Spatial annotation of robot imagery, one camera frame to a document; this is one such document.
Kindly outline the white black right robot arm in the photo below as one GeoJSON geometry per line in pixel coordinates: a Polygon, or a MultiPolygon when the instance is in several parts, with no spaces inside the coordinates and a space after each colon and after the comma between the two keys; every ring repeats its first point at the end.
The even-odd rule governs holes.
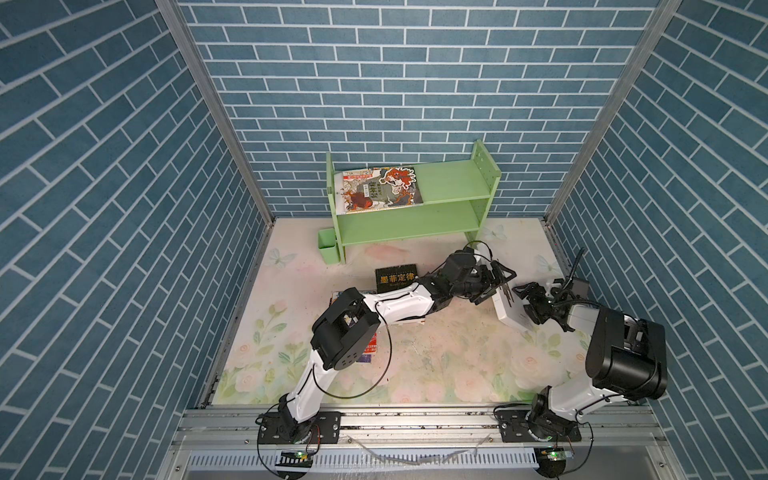
{"type": "Polygon", "coordinates": [[[573,280],[558,279],[551,289],[537,282],[515,286],[527,317],[537,325],[553,320],[574,333],[570,316],[577,307],[596,312],[583,372],[534,398],[529,431],[541,440],[579,439],[583,415],[612,402],[656,400],[667,390],[665,329],[577,295],[573,280]]]}

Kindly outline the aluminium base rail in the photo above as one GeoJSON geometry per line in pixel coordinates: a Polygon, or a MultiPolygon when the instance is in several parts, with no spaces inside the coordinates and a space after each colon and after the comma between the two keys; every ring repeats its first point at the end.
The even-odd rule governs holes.
{"type": "MultiPolygon", "coordinates": [[[[285,444],[287,433],[273,413],[265,424],[258,419],[262,408],[208,408],[187,410],[173,436],[178,449],[253,448],[258,443],[285,444]]],[[[353,447],[362,443],[374,447],[497,445],[542,446],[530,434],[525,421],[527,409],[511,407],[494,411],[490,405],[396,407],[325,406],[299,436],[305,443],[309,434],[319,434],[320,444],[353,447]]],[[[669,444],[648,406],[604,407],[588,415],[579,427],[578,441],[560,439],[568,446],[664,447],[669,444]]]]}

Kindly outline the green wooden two-tier shelf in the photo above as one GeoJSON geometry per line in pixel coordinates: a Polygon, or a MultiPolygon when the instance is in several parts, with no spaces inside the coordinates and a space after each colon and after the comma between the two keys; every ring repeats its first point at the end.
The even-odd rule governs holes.
{"type": "Polygon", "coordinates": [[[421,205],[337,215],[334,204],[334,163],[326,155],[326,188],[341,262],[352,245],[463,233],[474,240],[490,212],[501,170],[480,140],[465,160],[418,163],[421,205]]]}

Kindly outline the green red illustrated comic book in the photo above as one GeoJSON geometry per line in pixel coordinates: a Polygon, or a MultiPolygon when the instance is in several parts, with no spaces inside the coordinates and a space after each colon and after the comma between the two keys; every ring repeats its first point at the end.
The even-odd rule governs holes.
{"type": "Polygon", "coordinates": [[[369,168],[334,175],[337,215],[421,205],[416,171],[410,166],[369,168]]]}

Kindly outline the small green side box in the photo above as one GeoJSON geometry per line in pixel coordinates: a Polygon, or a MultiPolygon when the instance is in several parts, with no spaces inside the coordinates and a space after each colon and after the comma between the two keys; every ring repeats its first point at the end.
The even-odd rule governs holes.
{"type": "Polygon", "coordinates": [[[334,228],[326,228],[318,231],[317,248],[326,265],[334,265],[341,262],[334,228]]]}

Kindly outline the white book with brown bars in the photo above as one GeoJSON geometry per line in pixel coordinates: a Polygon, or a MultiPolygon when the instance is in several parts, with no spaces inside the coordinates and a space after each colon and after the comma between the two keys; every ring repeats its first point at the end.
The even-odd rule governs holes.
{"type": "Polygon", "coordinates": [[[492,296],[498,319],[509,327],[521,332],[534,328],[534,324],[525,312],[523,300],[516,295],[508,284],[500,286],[492,296]]]}

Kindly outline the black book with gold text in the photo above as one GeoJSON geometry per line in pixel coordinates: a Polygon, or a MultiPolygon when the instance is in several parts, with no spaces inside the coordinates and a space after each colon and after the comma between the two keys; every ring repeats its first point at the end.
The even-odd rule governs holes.
{"type": "Polygon", "coordinates": [[[417,278],[415,264],[378,268],[375,270],[376,292],[381,294],[408,287],[417,278]]]}

